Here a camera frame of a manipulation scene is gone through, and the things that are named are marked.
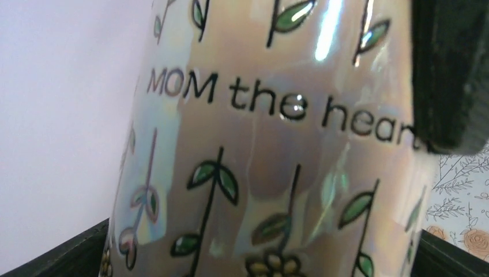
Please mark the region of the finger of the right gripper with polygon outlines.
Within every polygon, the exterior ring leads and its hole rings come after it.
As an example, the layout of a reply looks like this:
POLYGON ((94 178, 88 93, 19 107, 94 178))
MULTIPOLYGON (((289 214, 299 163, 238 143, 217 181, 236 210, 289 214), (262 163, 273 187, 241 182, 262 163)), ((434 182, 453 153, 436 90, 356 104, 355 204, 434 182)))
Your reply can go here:
POLYGON ((413 1, 415 135, 442 155, 488 141, 488 2, 413 1))

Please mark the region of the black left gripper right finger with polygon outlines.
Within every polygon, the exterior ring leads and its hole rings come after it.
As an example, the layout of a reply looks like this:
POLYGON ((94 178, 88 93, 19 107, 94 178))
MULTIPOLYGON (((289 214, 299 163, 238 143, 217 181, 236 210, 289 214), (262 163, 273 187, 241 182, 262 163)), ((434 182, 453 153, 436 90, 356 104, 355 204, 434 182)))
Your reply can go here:
POLYGON ((423 230, 413 277, 488 277, 488 262, 423 230))

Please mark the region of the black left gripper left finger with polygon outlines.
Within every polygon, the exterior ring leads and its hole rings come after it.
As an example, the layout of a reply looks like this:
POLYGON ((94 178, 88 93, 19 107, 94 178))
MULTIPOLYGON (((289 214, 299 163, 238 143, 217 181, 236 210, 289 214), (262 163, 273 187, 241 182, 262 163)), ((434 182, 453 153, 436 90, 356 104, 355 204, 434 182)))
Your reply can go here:
POLYGON ((106 241, 109 220, 3 274, 5 277, 96 277, 106 241))

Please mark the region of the iridescent floral mug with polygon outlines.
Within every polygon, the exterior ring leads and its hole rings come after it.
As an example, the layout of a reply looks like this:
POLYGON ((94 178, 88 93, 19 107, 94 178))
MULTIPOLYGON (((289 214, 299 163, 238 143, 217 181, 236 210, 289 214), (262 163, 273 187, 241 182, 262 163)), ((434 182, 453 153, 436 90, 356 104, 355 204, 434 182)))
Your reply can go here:
POLYGON ((410 276, 411 1, 154 1, 100 276, 410 276))

